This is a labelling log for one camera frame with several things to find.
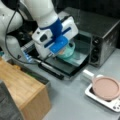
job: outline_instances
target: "wooden box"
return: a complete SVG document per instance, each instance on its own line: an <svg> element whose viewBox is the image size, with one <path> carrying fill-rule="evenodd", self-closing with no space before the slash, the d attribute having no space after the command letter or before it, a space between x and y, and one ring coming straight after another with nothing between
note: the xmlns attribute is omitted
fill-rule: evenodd
<svg viewBox="0 0 120 120"><path fill-rule="evenodd" d="M50 110L46 86L2 59L0 79L6 84L25 120L42 120Z"/></svg>

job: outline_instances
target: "cable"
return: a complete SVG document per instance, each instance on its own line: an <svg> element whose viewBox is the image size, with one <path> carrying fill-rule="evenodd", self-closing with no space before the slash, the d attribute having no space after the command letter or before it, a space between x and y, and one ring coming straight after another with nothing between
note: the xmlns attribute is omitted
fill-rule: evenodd
<svg viewBox="0 0 120 120"><path fill-rule="evenodd" d="M14 16L15 16L17 10L18 10L18 5L19 5L18 3L19 3L19 0L17 0L17 7L16 7L15 12L13 13L13 16L11 17L11 19L10 19L10 21L9 21L9 23L8 23L7 29L6 29L6 33L5 33L5 46L6 46L6 49L7 49L8 53L9 53L15 60L17 60L18 62L23 63L23 64L37 64L37 63L24 62L24 61L21 61L21 60L17 59L16 57L14 57L14 56L12 55L12 53L10 52L10 50L9 50L9 48L8 48L8 45L7 45L7 33L8 33L8 29L9 29L10 24L11 24L11 22L12 22Z"/></svg>

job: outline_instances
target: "gray table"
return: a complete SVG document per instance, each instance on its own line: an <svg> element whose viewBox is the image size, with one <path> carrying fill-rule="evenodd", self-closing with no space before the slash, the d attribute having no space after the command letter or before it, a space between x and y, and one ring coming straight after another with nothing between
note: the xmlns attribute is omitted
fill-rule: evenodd
<svg viewBox="0 0 120 120"><path fill-rule="evenodd" d="M60 81L46 74L35 66L29 66L51 82L49 91L52 109L43 120L118 120L120 113L115 113L87 97L85 89L90 81L79 73L71 81ZM120 50L116 50L101 68L88 65L86 69L97 74L104 74L120 80Z"/></svg>

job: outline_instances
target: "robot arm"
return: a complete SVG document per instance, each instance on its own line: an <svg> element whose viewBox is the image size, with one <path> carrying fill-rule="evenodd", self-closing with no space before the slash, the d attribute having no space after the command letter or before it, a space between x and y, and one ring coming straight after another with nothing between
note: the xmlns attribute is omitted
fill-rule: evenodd
<svg viewBox="0 0 120 120"><path fill-rule="evenodd" d="M61 22L60 18L54 10L51 0L21 0L21 2L24 3L32 18L37 21L38 28L34 32L32 38L41 59L45 59L50 54L53 56L58 55L59 52L67 46L69 40L71 40L78 33L78 29L72 17L69 17L64 22ZM0 34L1 37L3 37L0 38L0 45L4 52L7 53L4 42L5 34L14 11L7 8L1 0L0 10L0 25L2 28ZM21 25L22 17L18 12L16 12L9 26L8 32L16 30ZM13 43L19 45L17 40L14 37L12 38L14 39Z"/></svg>
<svg viewBox="0 0 120 120"><path fill-rule="evenodd" d="M33 40L41 59L57 55L78 33L72 17L61 23L51 0L24 0L24 3L38 24Z"/></svg>

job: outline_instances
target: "countertop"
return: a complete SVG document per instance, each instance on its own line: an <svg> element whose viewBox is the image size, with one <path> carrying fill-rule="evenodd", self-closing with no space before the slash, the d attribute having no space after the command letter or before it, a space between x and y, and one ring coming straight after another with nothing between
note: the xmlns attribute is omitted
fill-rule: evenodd
<svg viewBox="0 0 120 120"><path fill-rule="evenodd" d="M90 81L84 79L81 72L73 80L61 81L34 65L29 65L29 68L51 82L49 96L52 109L43 120L118 120L120 113L111 111L85 95ZM102 67L88 65L86 69L96 75L103 74L120 80L120 50L116 49Z"/></svg>

